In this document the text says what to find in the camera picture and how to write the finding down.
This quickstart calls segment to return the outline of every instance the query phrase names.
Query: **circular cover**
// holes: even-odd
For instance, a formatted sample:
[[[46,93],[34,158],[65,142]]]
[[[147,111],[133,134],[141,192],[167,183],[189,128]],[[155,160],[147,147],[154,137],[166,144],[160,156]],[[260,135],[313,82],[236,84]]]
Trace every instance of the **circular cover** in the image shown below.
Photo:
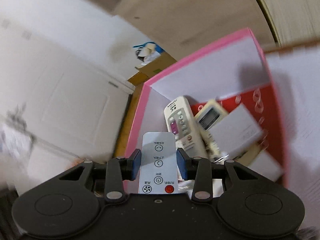
[[[284,236],[304,218],[302,201],[289,190],[260,180],[243,180],[221,195],[221,218],[245,235],[261,238]]]
[[[89,225],[98,215],[94,194],[74,181],[42,184],[18,198],[12,207],[17,225],[40,237],[67,236]]]

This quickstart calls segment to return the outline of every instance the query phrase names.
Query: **red power button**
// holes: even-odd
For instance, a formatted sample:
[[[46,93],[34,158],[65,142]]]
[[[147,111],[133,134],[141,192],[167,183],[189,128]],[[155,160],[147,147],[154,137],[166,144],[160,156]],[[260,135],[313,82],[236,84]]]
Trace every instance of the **red power button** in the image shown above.
[[[172,185],[168,185],[164,188],[166,193],[172,193],[174,191],[174,187]]]

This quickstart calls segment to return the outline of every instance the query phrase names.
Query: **storage box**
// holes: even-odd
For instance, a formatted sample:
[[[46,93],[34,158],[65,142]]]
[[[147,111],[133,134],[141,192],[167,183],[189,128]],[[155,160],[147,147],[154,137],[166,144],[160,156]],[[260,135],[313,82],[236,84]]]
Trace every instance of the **storage box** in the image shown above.
[[[141,149],[146,132],[167,131],[164,108],[178,96],[186,96],[190,105],[218,98],[229,112],[245,104],[265,130],[263,147],[284,163],[279,107],[265,57],[250,29],[209,44],[145,82],[126,156]],[[126,185],[128,192],[137,189],[137,180]]]
[[[168,53],[163,52],[160,57],[156,58],[154,61],[145,66],[137,67],[136,69],[151,78],[176,62],[177,61]]]

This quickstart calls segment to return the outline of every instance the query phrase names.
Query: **screw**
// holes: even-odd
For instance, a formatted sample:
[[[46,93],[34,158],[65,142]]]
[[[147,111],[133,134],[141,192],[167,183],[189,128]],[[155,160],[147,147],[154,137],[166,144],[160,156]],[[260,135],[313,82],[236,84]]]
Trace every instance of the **screw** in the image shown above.
[[[107,193],[108,199],[119,199],[123,196],[123,194],[120,191],[110,191]]]
[[[198,191],[195,193],[197,199],[207,199],[210,197],[210,193],[206,191]]]

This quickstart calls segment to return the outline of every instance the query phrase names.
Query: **button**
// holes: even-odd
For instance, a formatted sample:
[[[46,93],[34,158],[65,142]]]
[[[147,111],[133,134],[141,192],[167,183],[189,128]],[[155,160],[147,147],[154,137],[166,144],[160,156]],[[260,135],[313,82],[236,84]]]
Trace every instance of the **button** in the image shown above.
[[[158,177],[155,177],[155,179],[153,180],[156,184],[161,184],[163,182],[163,179],[158,176]]]
[[[150,193],[151,190],[152,190],[152,187],[149,186],[149,185],[145,185],[145,186],[143,186],[143,188],[142,188],[142,191],[143,191],[144,193],[147,193],[147,194]]]
[[[163,146],[161,144],[157,144],[155,146],[155,149],[156,149],[157,152],[161,152],[163,150]]]
[[[161,167],[163,165],[163,162],[161,160],[156,160],[155,161],[155,166],[156,167]]]
[[[172,185],[168,185],[164,188],[164,190],[166,191],[166,193],[172,193],[174,191],[174,187]]]

